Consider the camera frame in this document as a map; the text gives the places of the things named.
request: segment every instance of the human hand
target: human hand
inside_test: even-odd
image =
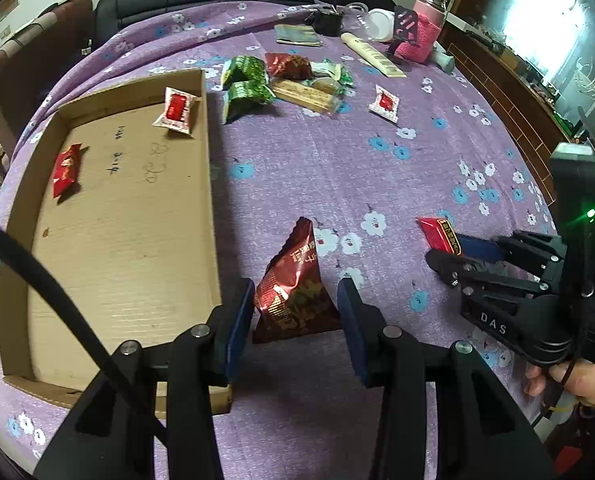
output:
[[[561,381],[568,365],[568,363],[560,363],[551,366],[548,371],[549,375],[556,381]],[[546,388],[546,377],[542,374],[542,368],[529,365],[527,379],[529,379],[529,384],[524,388],[525,393],[532,397],[542,394]],[[582,404],[595,406],[595,365],[588,361],[578,361],[564,387],[568,392],[577,396]]]

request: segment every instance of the purple tablecloth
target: purple tablecloth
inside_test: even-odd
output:
[[[449,346],[470,338],[527,408],[518,388],[521,363],[514,367],[507,349],[459,316],[458,291],[425,264],[428,246],[415,218],[445,216],[457,231],[481,237],[514,228],[552,232],[539,187],[501,121],[459,73],[415,65],[407,78],[386,78],[338,38],[323,38],[322,48],[277,44],[274,23],[307,12],[261,2],[211,4],[111,38],[55,86],[24,131],[0,192],[0,226],[60,104],[136,77],[200,67],[210,95],[222,284],[239,274],[259,282],[296,219],[307,216],[323,242],[319,259],[332,297],[339,279],[351,276],[363,300],[421,341]],[[355,86],[340,113],[321,116],[276,101],[222,126],[223,63],[265,52],[343,62]],[[397,126],[369,113],[375,84],[400,97]],[[380,389],[366,390],[354,377],[341,332],[247,346],[232,412],[214,418],[226,478],[366,478],[380,399]],[[431,386],[429,400],[432,406]],[[66,413],[4,384],[0,364],[0,427],[23,452],[39,458]],[[430,413],[427,478],[435,478],[435,427]],[[165,478],[161,446],[156,470]]]

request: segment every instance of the cardboard tray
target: cardboard tray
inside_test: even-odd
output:
[[[151,126],[167,86],[200,96],[192,138]],[[56,156],[82,143],[79,186],[53,199]],[[220,304],[201,70],[150,76],[65,104],[48,123],[15,197],[7,232],[72,297],[109,353],[127,339],[172,341]],[[4,381],[71,407],[98,367],[8,267],[0,269]],[[212,388],[213,413],[229,388]],[[164,414],[165,384],[156,410]]]

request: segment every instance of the brown sofa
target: brown sofa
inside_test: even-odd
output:
[[[53,85],[82,58],[92,26],[92,1],[68,0],[0,48],[0,142],[8,156]]]

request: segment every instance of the brown tile wall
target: brown tile wall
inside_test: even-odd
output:
[[[566,141],[538,97],[481,44],[449,27],[444,47],[455,66],[475,86],[500,117],[537,181],[553,213],[555,191],[548,159]]]

